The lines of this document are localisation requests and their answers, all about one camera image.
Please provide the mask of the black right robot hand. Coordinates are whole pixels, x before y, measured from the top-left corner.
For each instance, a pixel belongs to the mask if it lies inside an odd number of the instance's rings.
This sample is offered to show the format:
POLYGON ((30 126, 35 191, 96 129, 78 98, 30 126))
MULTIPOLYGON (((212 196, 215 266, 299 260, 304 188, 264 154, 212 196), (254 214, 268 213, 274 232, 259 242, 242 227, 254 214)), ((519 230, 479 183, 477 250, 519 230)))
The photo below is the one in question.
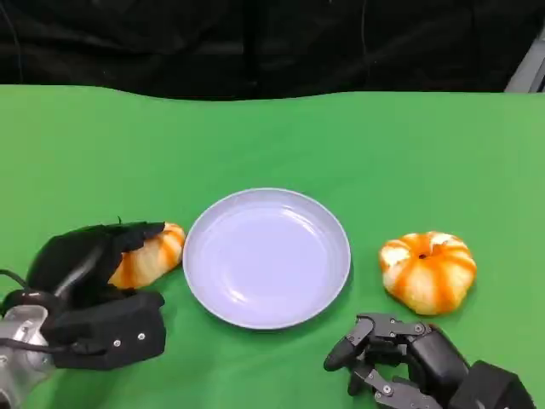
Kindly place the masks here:
POLYGON ((368 390, 380 408, 446 408, 469 372, 437 326, 379 313, 358 314, 327 354, 327 372, 342 368, 350 374, 348 394, 368 390))

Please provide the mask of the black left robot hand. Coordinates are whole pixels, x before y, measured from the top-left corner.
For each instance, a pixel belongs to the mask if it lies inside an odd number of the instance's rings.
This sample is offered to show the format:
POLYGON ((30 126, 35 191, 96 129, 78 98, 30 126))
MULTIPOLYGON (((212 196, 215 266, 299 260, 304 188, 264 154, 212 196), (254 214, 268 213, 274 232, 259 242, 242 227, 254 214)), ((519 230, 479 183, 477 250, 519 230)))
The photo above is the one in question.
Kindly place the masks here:
POLYGON ((91 308, 137 293, 134 285, 118 289, 109 282, 122 255, 156 238, 164 222, 94 225, 54 236, 42 247, 28 270, 31 289, 60 298, 68 309, 91 308))

